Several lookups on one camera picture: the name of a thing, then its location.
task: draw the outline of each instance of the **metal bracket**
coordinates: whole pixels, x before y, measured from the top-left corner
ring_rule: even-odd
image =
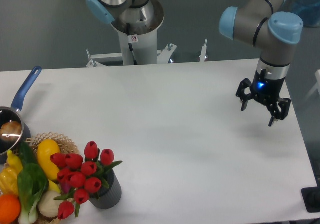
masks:
[[[201,63],[206,62],[207,59],[208,59],[208,55],[207,55],[207,42],[208,42],[208,39],[205,39],[204,45],[202,46],[202,49],[201,49],[201,54],[200,54],[200,62],[201,62]]]
[[[163,49],[163,51],[158,55],[157,63],[158,64],[168,64],[170,62],[170,59],[173,55],[173,53],[176,51],[177,46],[169,43],[166,45],[166,47]]]
[[[169,43],[164,50],[158,50],[157,54],[157,63],[158,64],[168,64],[171,60],[171,57],[175,50],[177,49],[177,46]],[[86,65],[87,67],[106,67],[105,65],[102,65],[101,63],[110,63],[110,62],[121,62],[122,61],[122,53],[111,53],[111,54],[98,54],[98,55],[91,55],[89,50],[86,50],[86,54],[88,57],[89,63]]]

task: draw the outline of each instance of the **flower vase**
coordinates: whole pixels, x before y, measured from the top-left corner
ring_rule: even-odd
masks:
[[[98,191],[99,199],[96,199],[91,195],[89,201],[96,208],[106,210],[113,208],[120,201],[122,189],[114,170],[111,170],[108,174],[104,175],[104,178],[108,182],[109,188],[102,186]]]

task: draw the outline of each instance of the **fake fruit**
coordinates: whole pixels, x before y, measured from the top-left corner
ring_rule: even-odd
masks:
[[[0,223],[14,222],[21,212],[21,204],[15,195],[0,196]]]
[[[17,121],[7,122],[3,124],[0,129],[0,139],[3,141],[15,143],[19,139],[21,135],[21,131],[22,131],[22,126],[19,122]]]
[[[49,191],[55,191],[57,193],[61,193],[60,188],[57,184],[55,184],[52,180],[49,180]]]
[[[63,200],[54,200],[54,198],[60,197],[58,192],[48,190],[43,194],[41,201],[38,205],[40,213],[47,218],[55,218],[58,216],[58,210]]]
[[[3,194],[18,196],[18,173],[12,167],[7,167],[0,173],[0,190]]]
[[[60,171],[57,165],[51,161],[51,155],[56,153],[60,153],[60,148],[54,140],[46,139],[38,146],[37,159],[39,165],[50,181],[56,181]]]
[[[8,156],[7,162],[9,164],[9,166],[11,168],[15,169],[16,172],[19,174],[23,169],[22,162],[21,162],[20,158],[17,157],[15,154],[13,154],[12,150],[8,150],[6,152],[6,154]]]

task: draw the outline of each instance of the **white tabletop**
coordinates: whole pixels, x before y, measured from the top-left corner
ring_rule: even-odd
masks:
[[[63,223],[252,224],[313,219],[301,189],[316,181],[293,106],[268,127],[267,108],[241,112],[239,83],[258,60],[43,70],[24,101],[33,135],[110,148],[122,198],[85,203]],[[0,73],[9,106],[29,71]],[[286,85],[281,96],[288,98]]]

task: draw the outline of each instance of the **wicker basket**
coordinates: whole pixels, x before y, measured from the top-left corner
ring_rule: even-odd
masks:
[[[35,156],[37,156],[38,145],[46,139],[51,139],[57,142],[62,154],[69,154],[69,153],[79,154],[80,153],[78,150],[78,147],[68,137],[64,136],[63,134],[50,132],[50,133],[38,134],[36,137],[28,138],[26,140],[26,142],[29,143],[30,147],[33,149]],[[17,156],[19,155],[18,151],[14,151],[13,153]],[[40,213],[38,216],[39,216],[38,220],[35,222],[36,224],[57,224],[60,222],[58,218],[47,218],[41,215]]]

